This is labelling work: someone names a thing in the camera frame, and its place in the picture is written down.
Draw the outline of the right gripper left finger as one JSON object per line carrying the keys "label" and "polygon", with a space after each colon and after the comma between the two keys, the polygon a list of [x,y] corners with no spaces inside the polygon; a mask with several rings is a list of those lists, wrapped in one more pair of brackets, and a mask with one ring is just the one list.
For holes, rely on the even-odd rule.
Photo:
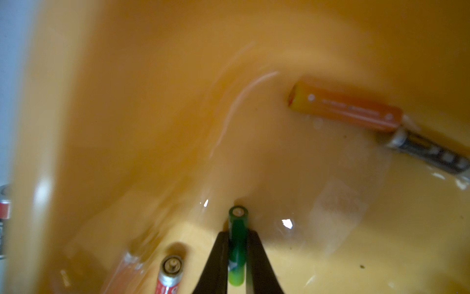
{"label": "right gripper left finger", "polygon": [[193,294],[227,294],[229,233],[219,232]]}

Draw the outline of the black red silver battery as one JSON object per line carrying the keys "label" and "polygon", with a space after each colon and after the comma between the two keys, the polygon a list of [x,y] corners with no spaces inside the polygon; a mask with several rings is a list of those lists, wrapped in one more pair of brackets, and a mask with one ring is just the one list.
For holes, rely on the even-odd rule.
{"label": "black red silver battery", "polygon": [[1,186],[1,260],[5,259],[6,252],[6,222],[11,217],[11,200],[10,200],[10,185],[5,184]]}

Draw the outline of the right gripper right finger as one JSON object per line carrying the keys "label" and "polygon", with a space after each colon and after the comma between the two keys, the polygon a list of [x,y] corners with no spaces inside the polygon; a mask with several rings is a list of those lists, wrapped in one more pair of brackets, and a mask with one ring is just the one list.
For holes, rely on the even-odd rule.
{"label": "right gripper right finger", "polygon": [[247,236],[247,294],[284,294],[258,233],[248,231]]}

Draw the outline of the green battery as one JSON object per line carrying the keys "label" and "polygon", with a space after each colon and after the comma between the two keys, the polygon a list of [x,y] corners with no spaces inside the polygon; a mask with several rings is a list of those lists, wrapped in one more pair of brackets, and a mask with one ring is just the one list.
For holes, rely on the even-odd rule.
{"label": "green battery", "polygon": [[247,260],[248,210],[235,206],[228,215],[229,251],[228,282],[239,287],[244,283]]}

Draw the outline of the red white battery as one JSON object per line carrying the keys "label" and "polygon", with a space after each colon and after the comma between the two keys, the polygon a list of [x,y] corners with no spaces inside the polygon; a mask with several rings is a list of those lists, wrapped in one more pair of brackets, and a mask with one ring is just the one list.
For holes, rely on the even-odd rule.
{"label": "red white battery", "polygon": [[155,294],[177,294],[183,267],[180,256],[166,256],[160,264]]}

